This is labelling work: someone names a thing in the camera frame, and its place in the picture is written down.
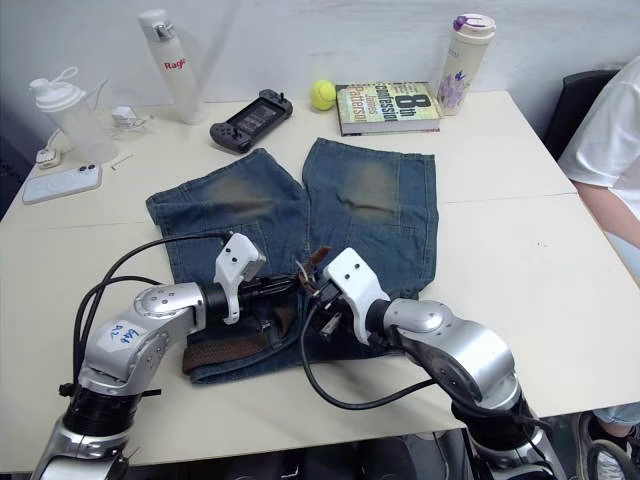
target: blue jeans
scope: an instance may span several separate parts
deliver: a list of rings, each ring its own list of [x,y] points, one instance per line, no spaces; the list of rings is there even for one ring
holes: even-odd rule
[[[616,425],[640,425],[640,402],[616,405],[615,407],[599,408],[594,415],[605,423]]]
[[[613,233],[604,232],[604,234],[611,242],[622,263],[629,269],[633,279],[640,285],[640,248]]]
[[[263,149],[233,164],[147,199],[164,236],[232,230],[251,239],[266,255],[259,275],[292,273],[322,245],[332,248],[323,268],[347,246],[377,273],[392,298],[417,298],[435,276],[435,162],[432,155],[381,152],[318,139],[297,183]],[[174,280],[211,282],[221,250],[216,239],[167,244]],[[300,365],[298,339],[306,302],[293,294],[297,317],[271,348],[246,358],[196,368],[194,383],[217,383]],[[189,337],[241,337],[264,328],[268,305],[234,326],[209,328]],[[314,361],[364,358],[379,352],[341,332],[331,343],[310,336]]]

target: yellow tennis ball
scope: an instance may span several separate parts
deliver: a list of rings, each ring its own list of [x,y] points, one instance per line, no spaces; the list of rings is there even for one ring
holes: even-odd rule
[[[318,110],[329,110],[336,103],[336,87],[329,80],[318,80],[311,87],[311,103]]]

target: jeans pocket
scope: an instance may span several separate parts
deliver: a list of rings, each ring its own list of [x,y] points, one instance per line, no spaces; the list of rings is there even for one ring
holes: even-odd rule
[[[424,234],[403,225],[351,222],[347,245],[367,262],[391,297],[416,297],[424,286]]]

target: charger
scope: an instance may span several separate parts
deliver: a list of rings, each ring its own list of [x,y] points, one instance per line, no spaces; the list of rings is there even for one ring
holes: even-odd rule
[[[138,123],[138,116],[129,105],[119,105],[111,112],[111,118],[116,128],[134,128]]]

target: black cable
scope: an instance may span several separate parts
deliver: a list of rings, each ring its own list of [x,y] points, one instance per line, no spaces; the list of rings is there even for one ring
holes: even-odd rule
[[[589,444],[589,450],[587,451],[587,476],[590,479],[596,479],[598,477],[598,456],[601,453],[607,453],[611,455],[613,460],[618,464],[623,478],[626,480],[639,480],[640,473],[636,470],[633,463],[627,456],[626,452],[622,450],[618,445],[609,440],[594,440]]]
[[[520,459],[520,465],[525,465],[524,459],[522,458],[522,455],[520,455],[518,447],[514,448],[513,451],[516,452],[516,455],[518,455],[518,458]]]
[[[469,478],[469,475],[467,475],[467,462],[465,462],[464,454],[462,454],[460,456],[462,457],[462,462],[460,464],[460,471],[462,472],[462,479],[463,480],[467,480],[467,478]]]
[[[399,390],[396,393],[393,393],[386,397],[383,397],[371,402],[365,402],[365,403],[347,403],[347,402],[338,400],[335,397],[332,397],[320,386],[320,384],[317,382],[317,380],[313,376],[313,372],[311,371],[311,366],[309,365],[309,359],[307,358],[307,352],[305,349],[304,337],[305,337],[305,334],[307,333],[307,329],[309,325],[311,324],[311,319],[315,315],[317,309],[318,309],[317,305],[313,305],[313,307],[311,307],[311,310],[309,310],[309,314],[307,315],[307,319],[305,320],[304,325],[302,326],[302,332],[300,333],[300,356],[302,357],[302,366],[304,368],[304,373],[307,375],[307,379],[309,379],[309,383],[311,384],[313,389],[316,391],[316,393],[318,393],[318,395],[320,395],[325,401],[329,402],[331,405],[338,408],[345,409],[345,410],[368,410],[371,408],[377,408],[383,405],[387,405],[388,403],[398,400],[399,398],[409,395],[410,393],[420,390],[421,388],[425,388],[435,384],[433,380],[425,380],[424,382],[419,382],[414,385],[411,385],[410,387],[403,388],[402,390]]]
[[[518,411],[518,415],[520,417],[522,417],[522,409],[524,408],[524,403],[520,402],[520,407],[519,407],[519,411]],[[522,426],[522,434],[525,436],[525,438],[527,439],[527,442],[529,443],[529,445],[531,446],[531,448],[533,449],[534,452],[536,452],[538,454],[538,456],[542,459],[542,461],[544,462],[544,464],[546,464],[546,466],[553,471],[553,469],[551,468],[551,465],[549,465],[549,462],[547,461],[547,457],[544,455],[544,453],[542,453],[542,450],[540,450],[538,448],[538,446],[533,443],[533,440],[531,439],[531,436],[527,433],[526,428],[524,427],[524,425]]]
[[[474,480],[480,480],[480,474],[477,472],[475,467],[475,459],[473,456],[473,449],[471,448],[471,442],[469,441],[469,433],[466,428],[462,428],[462,440],[464,442],[464,449],[467,452],[467,458],[469,460],[469,467],[471,468],[471,474],[473,475]]]
[[[165,238],[161,238],[159,240],[154,240],[152,242],[145,243],[144,245],[141,245],[141,246],[139,246],[137,248],[134,248],[130,252],[128,252],[125,255],[123,255],[122,257],[120,257],[120,259],[118,259],[116,261],[116,263],[114,263],[113,266],[109,269],[109,271],[105,274],[105,276],[102,279],[101,283],[105,283],[108,280],[110,280],[113,277],[113,274],[116,272],[116,270],[118,270],[118,268],[120,268],[120,266],[122,266],[122,264],[124,262],[126,262],[127,260],[129,260],[131,257],[133,257],[134,255],[137,255],[138,253],[140,253],[140,252],[142,252],[144,250],[147,250],[148,248],[155,247],[156,245],[162,245],[162,244],[165,244],[165,243],[177,242],[177,241],[182,241],[182,240],[199,240],[199,239],[203,239],[203,238],[220,238],[226,243],[231,238],[231,235],[232,235],[231,232],[194,233],[194,234],[189,234],[189,235],[177,235],[177,236],[173,236],[173,237],[165,237]],[[107,284],[101,285],[96,290],[95,297],[94,297],[93,302],[91,304],[91,308],[89,309],[89,314],[87,315],[85,328],[83,329],[82,337],[81,337],[81,338],[84,338],[85,341],[82,342],[80,340],[80,343],[78,344],[78,348],[76,350],[78,355],[77,355],[77,357],[74,356],[74,363],[77,364],[77,373],[79,373],[80,365],[82,365],[82,361],[84,360],[84,352],[86,350],[86,339],[88,339],[88,337],[89,337],[89,330],[91,328],[91,324],[93,323],[93,319],[94,319],[94,317],[96,315],[96,312],[98,310],[98,306],[100,305],[100,300],[102,299],[102,295],[104,294],[104,289],[105,289],[106,285]],[[76,373],[76,367],[74,367],[74,383],[77,381],[77,373]]]
[[[81,337],[80,328],[82,325],[82,318],[84,317],[84,312],[87,308],[87,304],[89,303],[89,300],[91,300],[91,297],[95,295],[96,292],[101,288],[104,289],[107,285],[111,285],[112,283],[125,282],[125,281],[136,281],[136,282],[149,283],[151,285],[160,285],[160,282],[157,282],[151,278],[139,277],[136,275],[127,275],[123,277],[110,278],[109,280],[100,282],[99,284],[97,284],[87,292],[87,294],[82,298],[82,301],[80,302],[80,306],[78,307],[75,323],[73,326],[73,381],[74,383],[78,379],[78,373],[80,373],[80,367],[82,366],[81,354],[84,354],[84,350],[81,350],[80,348],[82,345],[81,339],[83,339],[85,336],[87,338],[89,337],[89,331],[91,329],[91,324],[93,323],[93,319],[91,319],[90,322],[87,321],[87,323],[85,323],[84,329],[82,331],[82,337]]]
[[[418,364],[424,368],[424,370],[427,372],[427,374],[429,374],[429,376],[433,379],[437,379],[437,375],[436,372],[433,370],[433,368],[431,368],[431,365],[425,363],[424,361],[422,361],[422,359],[409,347],[405,346],[405,345],[396,345],[395,348],[397,350],[402,350],[403,352],[411,355],[417,362]],[[551,425],[548,422],[545,422],[544,420],[540,420],[537,418],[533,418],[533,417],[527,417],[527,416],[523,416],[522,414],[518,414],[518,415],[514,415],[513,412],[510,412],[508,410],[505,411],[496,411],[496,410],[492,410],[490,408],[484,408],[484,407],[480,407],[478,405],[476,405],[473,402],[470,402],[469,400],[467,400],[466,398],[464,398],[461,394],[458,393],[458,391],[452,389],[449,387],[448,384],[444,384],[441,382],[438,382],[436,380],[436,383],[438,384],[438,386],[440,388],[442,388],[445,393],[447,395],[449,395],[454,402],[456,402],[458,404],[458,407],[462,406],[464,408],[466,408],[467,410],[473,412],[475,415],[477,416],[484,416],[484,417],[488,417],[488,418],[506,418],[506,417],[511,417],[513,418],[515,421],[521,422],[521,423],[530,423],[532,425],[536,425],[544,430],[546,430],[547,432],[551,431]]]
[[[531,440],[531,437],[529,435],[526,434],[526,432],[523,432],[525,437],[527,438],[527,442],[529,442],[529,445],[531,445],[531,448],[533,448],[534,452],[536,452],[538,454],[538,456],[540,458],[542,458],[542,461],[540,462],[534,462],[536,465],[541,465],[543,467],[547,467],[549,469],[550,472],[553,472],[555,475],[555,472],[553,470],[553,467],[551,466],[551,464],[549,463],[549,461],[547,460],[547,457],[544,455],[544,453],[542,453],[542,450],[540,450],[535,443],[533,443],[533,440]]]

